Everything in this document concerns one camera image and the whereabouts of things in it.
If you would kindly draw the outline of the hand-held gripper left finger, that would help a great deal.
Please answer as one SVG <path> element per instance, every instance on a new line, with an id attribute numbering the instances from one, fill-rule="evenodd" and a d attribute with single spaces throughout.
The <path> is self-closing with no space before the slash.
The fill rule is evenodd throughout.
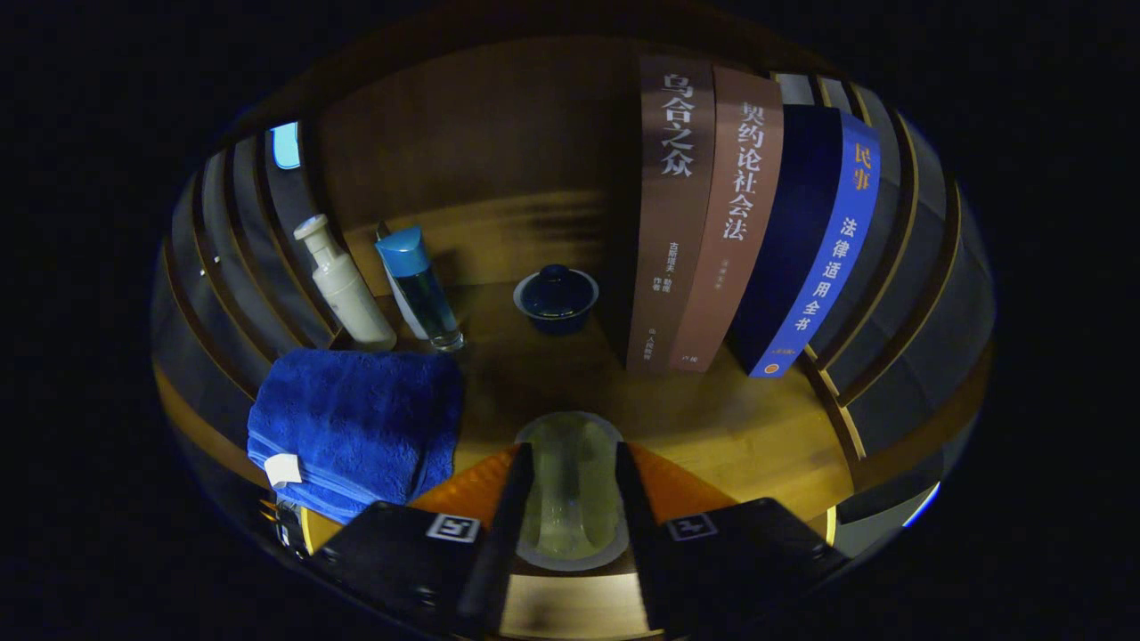
<path id="1" fill-rule="evenodd" d="M 529 443 L 506 455 L 488 524 L 376 500 L 309 557 L 309 571 L 412 636 L 497 636 L 534 486 Z"/>

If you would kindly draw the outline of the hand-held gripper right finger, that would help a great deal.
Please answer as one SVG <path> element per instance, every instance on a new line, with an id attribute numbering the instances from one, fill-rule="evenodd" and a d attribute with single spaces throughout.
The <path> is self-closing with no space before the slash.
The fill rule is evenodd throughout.
<path id="1" fill-rule="evenodd" d="M 732 500 L 636 443 L 616 446 L 614 478 L 650 628 L 759 628 L 850 563 L 777 500 Z"/>

